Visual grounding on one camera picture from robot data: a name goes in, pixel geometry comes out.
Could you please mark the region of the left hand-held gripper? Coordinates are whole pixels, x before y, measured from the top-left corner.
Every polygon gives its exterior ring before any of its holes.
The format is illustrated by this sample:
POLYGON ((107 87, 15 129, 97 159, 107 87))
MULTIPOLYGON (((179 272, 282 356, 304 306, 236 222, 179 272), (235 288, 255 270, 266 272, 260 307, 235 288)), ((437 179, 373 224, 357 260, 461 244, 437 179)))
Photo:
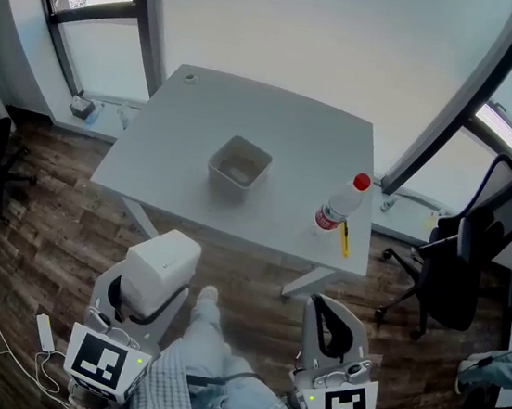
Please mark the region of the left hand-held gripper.
POLYGON ((183 285, 151 316, 122 316, 122 267, 98 277, 84 322, 73 325, 63 368, 75 384, 126 403, 160 356, 160 341, 186 302, 183 285))

